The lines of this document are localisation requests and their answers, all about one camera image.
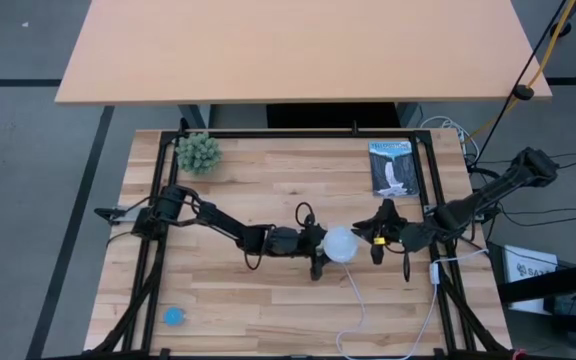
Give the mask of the white reflector lightbulb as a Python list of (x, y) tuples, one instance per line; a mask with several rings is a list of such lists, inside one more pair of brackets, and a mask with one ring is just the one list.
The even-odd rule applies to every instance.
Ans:
[(349, 228), (333, 227), (324, 236), (324, 253), (333, 262), (348, 263), (357, 255), (359, 241)]

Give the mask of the green potted plant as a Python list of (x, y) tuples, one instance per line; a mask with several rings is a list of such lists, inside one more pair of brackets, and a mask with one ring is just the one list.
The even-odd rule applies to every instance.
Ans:
[(191, 133), (175, 148), (178, 167), (192, 175), (211, 172), (222, 158), (219, 143), (208, 133)]

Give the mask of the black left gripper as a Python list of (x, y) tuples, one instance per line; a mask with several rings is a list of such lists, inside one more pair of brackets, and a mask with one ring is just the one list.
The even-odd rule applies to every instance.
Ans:
[(312, 280), (319, 280), (323, 275), (323, 267), (331, 259), (322, 252), (320, 246), (328, 233), (320, 225), (307, 225), (300, 235), (300, 249), (310, 258), (310, 276)]

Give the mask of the blue round disc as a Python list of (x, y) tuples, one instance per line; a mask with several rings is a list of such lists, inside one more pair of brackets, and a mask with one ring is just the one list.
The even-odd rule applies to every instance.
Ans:
[(185, 319), (185, 311), (179, 307), (169, 307), (163, 315), (163, 322), (167, 326), (181, 326)]

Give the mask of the white printed box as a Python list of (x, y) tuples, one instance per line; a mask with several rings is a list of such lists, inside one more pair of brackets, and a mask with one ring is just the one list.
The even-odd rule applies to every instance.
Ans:
[[(503, 246), (503, 258), (504, 275), (507, 282), (516, 282), (545, 275), (556, 271), (558, 267), (558, 258), (555, 254), (511, 245)], [(509, 309), (540, 315), (551, 315), (551, 312), (544, 308), (544, 299), (510, 303)]]

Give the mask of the waterfall picture book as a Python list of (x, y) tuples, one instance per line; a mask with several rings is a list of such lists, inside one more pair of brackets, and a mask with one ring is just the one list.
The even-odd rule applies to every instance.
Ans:
[(409, 141), (371, 141), (368, 149), (375, 196), (398, 198), (419, 194), (412, 144)]

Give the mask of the black aluminium table frame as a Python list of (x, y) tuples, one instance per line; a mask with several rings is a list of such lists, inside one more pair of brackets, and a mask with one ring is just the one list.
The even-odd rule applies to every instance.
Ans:
[[(247, 225), (293, 226), (314, 213), (324, 227), (371, 217), (368, 145), (406, 140), (409, 130), (220, 130), (216, 170), (173, 171), (174, 133), (138, 132), (118, 202), (144, 206), (170, 181), (194, 189)], [(106, 249), (85, 341), (89, 360), (176, 360), (242, 356), (252, 360), (325, 360), (352, 356), (434, 360), (466, 345), (454, 304), (435, 294), (430, 254), (387, 252), (380, 265), (362, 244), (348, 268), (328, 265), (313, 281), (304, 258), (245, 257), (234, 242), (203, 226), (172, 228), (146, 241), (116, 226)], [(169, 307), (185, 311), (167, 326)]]

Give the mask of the light wooden desk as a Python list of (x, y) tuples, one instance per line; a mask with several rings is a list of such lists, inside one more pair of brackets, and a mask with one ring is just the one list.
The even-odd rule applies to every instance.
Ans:
[(56, 102), (546, 100), (538, 68), (511, 0), (92, 0)]

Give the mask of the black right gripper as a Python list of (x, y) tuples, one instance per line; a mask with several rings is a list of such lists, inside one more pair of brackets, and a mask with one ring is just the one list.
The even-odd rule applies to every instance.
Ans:
[(408, 224), (396, 209), (394, 201), (385, 199), (373, 219), (352, 224), (352, 232), (371, 245), (371, 258), (374, 264), (383, 262), (384, 250), (395, 254), (405, 254), (400, 233)]

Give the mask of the black metal beam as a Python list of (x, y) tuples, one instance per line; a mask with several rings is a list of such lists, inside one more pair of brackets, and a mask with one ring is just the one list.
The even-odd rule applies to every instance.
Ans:
[(576, 267), (497, 286), (502, 303), (514, 303), (576, 292)]

